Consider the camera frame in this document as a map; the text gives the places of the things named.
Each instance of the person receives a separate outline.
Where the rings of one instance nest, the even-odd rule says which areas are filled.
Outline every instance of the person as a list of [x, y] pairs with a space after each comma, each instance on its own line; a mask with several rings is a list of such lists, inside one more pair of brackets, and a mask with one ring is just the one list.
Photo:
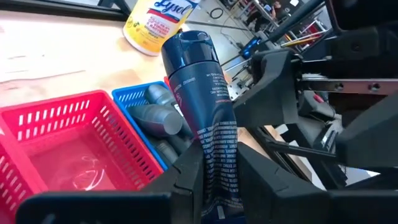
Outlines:
[[[287, 16], [287, 12], [282, 9], [279, 1], [273, 3], [270, 16], [276, 22], [281, 21], [285, 16]], [[250, 23], [253, 22], [255, 19], [257, 19], [256, 25], [254, 26], [255, 32], [259, 32], [263, 24], [268, 25], [270, 23], [270, 21], [262, 16], [262, 14], [257, 10], [256, 12], [252, 13], [246, 20], [246, 25], [249, 26]]]

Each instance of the lysol label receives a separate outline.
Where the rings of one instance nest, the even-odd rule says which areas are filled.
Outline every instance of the lysol label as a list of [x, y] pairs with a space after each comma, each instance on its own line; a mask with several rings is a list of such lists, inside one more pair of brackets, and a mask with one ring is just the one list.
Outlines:
[[148, 10], [148, 14], [154, 14], [173, 23], [179, 23], [180, 19], [197, 3], [186, 0], [160, 0]]

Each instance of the screw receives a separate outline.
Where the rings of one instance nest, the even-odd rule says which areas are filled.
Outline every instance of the screw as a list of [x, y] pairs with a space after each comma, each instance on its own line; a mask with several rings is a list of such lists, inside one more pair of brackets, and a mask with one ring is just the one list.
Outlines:
[[380, 90], [380, 84], [378, 83], [373, 83], [372, 85], [368, 86], [368, 89], [372, 92], [377, 92]]
[[351, 44], [351, 49], [355, 52], [361, 51], [361, 46], [358, 43]]
[[335, 91], [341, 91], [343, 90], [344, 85], [342, 83], [338, 83], [335, 85]]

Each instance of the gray bottle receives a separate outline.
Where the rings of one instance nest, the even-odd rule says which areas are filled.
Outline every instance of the gray bottle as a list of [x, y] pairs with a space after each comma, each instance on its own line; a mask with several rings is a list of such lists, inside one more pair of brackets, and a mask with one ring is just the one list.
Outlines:
[[183, 118], [168, 106], [141, 105], [127, 110], [138, 125], [153, 136], [167, 137], [181, 131]]
[[[183, 114], [181, 113], [180, 107], [178, 106], [177, 102], [173, 94], [166, 88], [161, 85], [153, 84], [150, 85], [144, 93], [145, 98], [149, 103], [157, 104], [157, 105], [164, 105], [174, 108], [183, 118]], [[182, 130], [181, 132], [189, 138], [193, 138], [193, 133], [189, 128], [189, 125], [185, 118], [182, 121]]]
[[167, 167], [170, 167], [178, 159], [178, 154], [166, 140], [157, 139], [151, 135], [146, 136]]

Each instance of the navy blue bottle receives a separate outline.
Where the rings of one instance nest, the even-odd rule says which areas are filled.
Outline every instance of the navy blue bottle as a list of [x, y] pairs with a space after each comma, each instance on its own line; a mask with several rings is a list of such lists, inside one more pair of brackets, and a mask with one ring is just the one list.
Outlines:
[[225, 215], [241, 212], [236, 119], [210, 36], [196, 30], [176, 34], [163, 45], [162, 57], [171, 90], [205, 154], [203, 215], [219, 205]]

